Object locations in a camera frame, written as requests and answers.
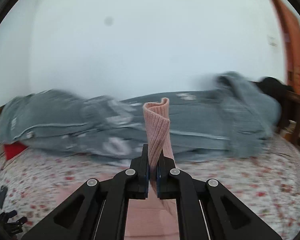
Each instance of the pink sock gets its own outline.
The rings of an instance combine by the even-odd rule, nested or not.
[[[150,178],[155,179],[155,169],[161,151],[163,150],[164,156],[174,159],[169,134],[169,99],[162,98],[161,103],[145,103],[143,115],[148,138]]]

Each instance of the gray blanket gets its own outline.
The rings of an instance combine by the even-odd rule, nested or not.
[[[212,91],[169,92],[117,101],[79,98],[49,90],[11,100],[0,117],[0,141],[55,152],[90,152],[107,158],[140,155],[146,132],[142,105],[170,99],[170,138],[176,160],[247,157],[261,152],[280,105],[235,72]]]

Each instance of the black device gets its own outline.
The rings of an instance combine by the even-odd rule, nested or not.
[[[7,192],[8,192],[8,187],[2,185],[0,188],[0,208],[2,208],[4,200],[6,199],[7,196]]]
[[[147,149],[112,179],[89,179],[22,240],[123,240],[129,199],[148,195]],[[180,240],[282,240],[219,181],[192,179],[163,153],[156,175],[158,197],[176,199]]]

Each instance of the silver screw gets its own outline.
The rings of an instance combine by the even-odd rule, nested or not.
[[[87,181],[87,185],[90,186],[90,187],[93,187],[95,185],[97,185],[98,181],[96,179],[89,179]]]
[[[126,174],[129,175],[129,176],[132,176],[136,173],[136,171],[134,169],[127,169],[126,170]]]
[[[216,186],[218,186],[219,182],[216,179],[209,179],[208,184],[211,187],[216,187]]]
[[[170,170],[170,173],[171,173],[172,175],[179,175],[179,174],[180,174],[180,170],[174,168],[174,169],[171,169],[171,170]]]

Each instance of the red cloth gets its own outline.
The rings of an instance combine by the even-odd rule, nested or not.
[[[7,161],[28,148],[27,146],[19,142],[15,142],[13,144],[4,144],[3,147]]]

